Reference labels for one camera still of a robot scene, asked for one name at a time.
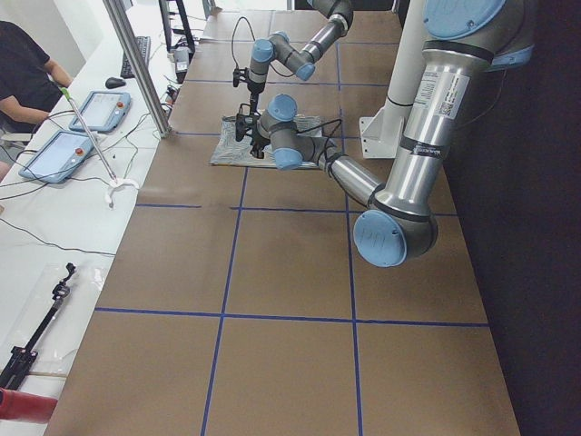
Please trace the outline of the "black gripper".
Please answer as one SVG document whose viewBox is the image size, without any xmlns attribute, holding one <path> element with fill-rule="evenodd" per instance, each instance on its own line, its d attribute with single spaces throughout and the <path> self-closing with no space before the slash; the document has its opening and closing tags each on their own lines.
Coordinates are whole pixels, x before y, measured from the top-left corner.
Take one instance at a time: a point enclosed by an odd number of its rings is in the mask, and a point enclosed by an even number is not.
<svg viewBox="0 0 581 436">
<path fill-rule="evenodd" d="M 265 89 L 265 83 L 248 82 L 247 89 L 251 93 L 249 98 L 250 113 L 257 114 L 260 94 Z"/>
<path fill-rule="evenodd" d="M 261 126 L 261 120 L 253 121 L 251 124 L 251 155 L 263 159 L 264 147 L 270 143 L 270 134 Z"/>
</svg>

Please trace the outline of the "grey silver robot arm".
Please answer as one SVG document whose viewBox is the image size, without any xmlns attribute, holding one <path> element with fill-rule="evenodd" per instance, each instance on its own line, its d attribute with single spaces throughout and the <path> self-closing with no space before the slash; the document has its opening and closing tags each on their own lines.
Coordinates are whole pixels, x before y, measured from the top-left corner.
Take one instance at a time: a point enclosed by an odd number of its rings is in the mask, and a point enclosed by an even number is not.
<svg viewBox="0 0 581 436">
<path fill-rule="evenodd" d="M 302 81 L 307 81 L 315 72 L 315 64 L 325 52 L 348 33 L 353 22 L 351 1 L 313 0 L 308 1 L 308 4 L 324 15 L 328 22 L 300 51 L 291 45 L 290 38 L 282 31 L 254 42 L 250 66 L 241 74 L 251 93 L 250 112 L 252 114 L 258 113 L 259 95 L 264 91 L 272 62 L 278 61 Z"/>
<path fill-rule="evenodd" d="M 399 42 L 386 102 L 362 122 L 361 135 L 378 155 L 393 161 L 381 181 L 324 137 L 299 132 L 297 105 L 286 94 L 264 110 L 258 99 L 273 63 L 308 80 L 316 63 L 353 22 L 349 1 L 316 1 L 326 24 L 296 50 L 276 32 L 253 44 L 251 61 L 234 76 L 251 97 L 235 118 L 238 138 L 249 137 L 251 154 L 272 149 L 281 170 L 316 164 L 364 207 L 354 225 L 359 254 L 378 267 L 392 267 L 426 253 L 438 237 L 428 199 L 446 159 L 459 109 L 473 77 L 525 64 L 534 48 L 534 1 L 413 1 Z"/>
</svg>

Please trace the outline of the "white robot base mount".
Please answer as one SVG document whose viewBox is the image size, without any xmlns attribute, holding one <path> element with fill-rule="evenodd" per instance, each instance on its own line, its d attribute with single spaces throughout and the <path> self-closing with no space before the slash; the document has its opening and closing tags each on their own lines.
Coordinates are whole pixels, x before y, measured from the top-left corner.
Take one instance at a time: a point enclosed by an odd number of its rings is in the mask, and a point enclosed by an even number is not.
<svg viewBox="0 0 581 436">
<path fill-rule="evenodd" d="M 426 66 L 422 55 L 428 37 L 423 24 L 424 7 L 422 0 L 409 2 L 385 104 L 375 116 L 359 119 L 362 154 L 366 159 L 396 156 Z"/>
</svg>

